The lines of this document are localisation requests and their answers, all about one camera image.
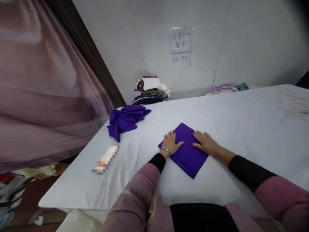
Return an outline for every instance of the silver bracelet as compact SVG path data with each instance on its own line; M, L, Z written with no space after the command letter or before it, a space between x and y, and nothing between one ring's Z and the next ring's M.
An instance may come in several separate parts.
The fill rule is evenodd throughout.
M166 150L167 152L168 152L168 157L170 157L171 156L171 153L170 153L170 151L167 149L167 148L165 148L165 147L161 147L161 149L164 149L164 150Z

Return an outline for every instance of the black sleeve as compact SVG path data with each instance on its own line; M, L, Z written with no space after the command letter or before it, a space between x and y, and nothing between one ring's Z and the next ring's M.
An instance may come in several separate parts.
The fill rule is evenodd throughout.
M247 185L252 192L268 178L276 176L276 174L262 168L261 166L236 155L229 163L229 170L245 185Z
M165 166L166 160L163 155L161 155L160 153L157 153L156 155L154 155L154 157L151 160L149 160L148 163L151 163L154 166L156 166L159 169L160 174L161 174Z

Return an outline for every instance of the sheer curtain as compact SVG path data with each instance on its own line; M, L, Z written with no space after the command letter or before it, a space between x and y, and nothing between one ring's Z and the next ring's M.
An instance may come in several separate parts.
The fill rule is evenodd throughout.
M0 1L0 174L79 154L112 109L44 1Z

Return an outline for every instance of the person's right hand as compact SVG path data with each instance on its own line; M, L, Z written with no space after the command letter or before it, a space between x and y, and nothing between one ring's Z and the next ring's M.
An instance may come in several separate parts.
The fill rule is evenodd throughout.
M201 149L205 153L211 155L211 156L217 156L220 149L222 148L213 138L204 132L204 134L200 131L194 131L194 137L197 139L198 143L193 143L192 145Z

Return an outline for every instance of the white table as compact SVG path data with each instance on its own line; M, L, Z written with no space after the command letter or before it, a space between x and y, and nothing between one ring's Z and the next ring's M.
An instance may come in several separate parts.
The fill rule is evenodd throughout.
M44 208L109 210L134 174L158 152L169 130L185 123L220 145L309 190L309 90L292 85L146 105L152 112L121 134L120 151L103 176L91 172L109 146L107 122L39 202ZM267 213L254 194L208 157L195 179L168 159L158 190L167 204L236 202Z

